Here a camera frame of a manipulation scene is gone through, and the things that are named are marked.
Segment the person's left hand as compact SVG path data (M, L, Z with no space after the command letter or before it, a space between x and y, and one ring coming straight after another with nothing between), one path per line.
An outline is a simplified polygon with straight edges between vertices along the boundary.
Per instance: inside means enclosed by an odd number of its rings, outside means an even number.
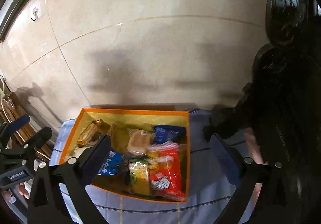
M29 199L30 195L28 190L25 188L25 184L24 183L20 183L18 186L18 192L24 196L26 199ZM12 197L12 192L10 190L1 190L1 194L4 197L4 199L6 201L10 201L11 197Z

